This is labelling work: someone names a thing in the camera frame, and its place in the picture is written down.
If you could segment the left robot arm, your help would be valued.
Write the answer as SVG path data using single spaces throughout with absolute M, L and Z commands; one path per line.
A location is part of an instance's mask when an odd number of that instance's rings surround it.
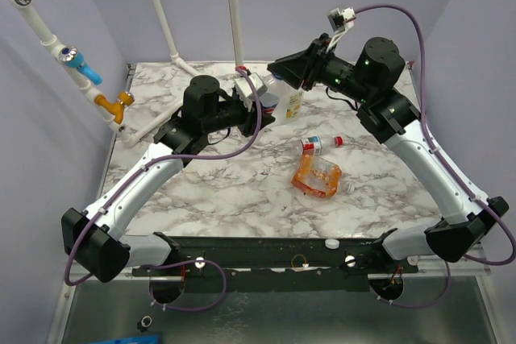
M 103 197 L 79 212 L 71 208 L 61 218 L 64 251 L 68 255 L 64 280 L 69 286 L 73 263 L 79 263 L 103 283 L 127 267 L 153 267 L 173 274 L 179 257 L 173 242 L 155 233 L 127 237 L 126 228 L 151 196 L 192 160 L 202 160 L 210 134 L 236 127 L 254 142 L 259 131 L 274 122 L 264 113 L 260 96 L 267 90 L 261 76 L 243 68 L 227 93 L 212 76 L 195 76 L 185 89 L 181 107 L 156 132 L 153 142 Z

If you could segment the clear bottle blue label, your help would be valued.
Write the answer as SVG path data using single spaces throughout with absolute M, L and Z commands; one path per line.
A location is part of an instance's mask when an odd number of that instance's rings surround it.
M 262 76 L 261 79 L 266 86 L 265 93 L 260 96 L 263 111 L 266 114 L 273 114 L 281 101 L 281 80 L 273 74 Z

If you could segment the clear bottle yellow label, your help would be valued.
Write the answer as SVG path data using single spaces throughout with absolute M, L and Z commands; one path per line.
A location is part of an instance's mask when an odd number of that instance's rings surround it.
M 303 97 L 303 89 L 295 89 L 286 82 L 279 81 L 279 102 L 275 109 L 278 124 L 289 124 L 299 117 Z

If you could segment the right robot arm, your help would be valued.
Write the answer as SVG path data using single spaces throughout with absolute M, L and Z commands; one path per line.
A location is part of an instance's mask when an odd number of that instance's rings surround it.
M 295 89 L 309 91 L 322 84 L 358 102 L 360 124 L 406 164 L 441 213 L 433 226 L 382 235 L 381 247 L 370 255 L 372 266 L 387 273 L 415 255 L 459 261 L 507 213 L 508 203 L 479 189 L 424 133 L 418 108 L 394 87 L 405 61 L 393 41 L 369 39 L 356 64 L 337 57 L 330 41 L 323 33 L 306 50 L 277 59 L 267 69 Z

